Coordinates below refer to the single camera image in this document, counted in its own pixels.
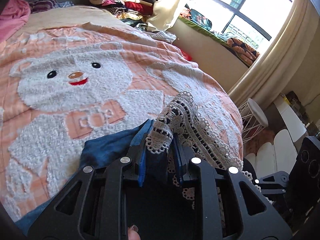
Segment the left hand painted nails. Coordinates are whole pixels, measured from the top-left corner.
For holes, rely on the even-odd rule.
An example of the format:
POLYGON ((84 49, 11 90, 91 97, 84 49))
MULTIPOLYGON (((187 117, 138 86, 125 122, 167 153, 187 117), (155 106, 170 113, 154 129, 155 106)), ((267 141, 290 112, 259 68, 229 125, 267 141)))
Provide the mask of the left hand painted nails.
POLYGON ((136 225, 132 225, 128 228, 128 240, 140 240, 140 235, 138 233, 138 227, 136 225))

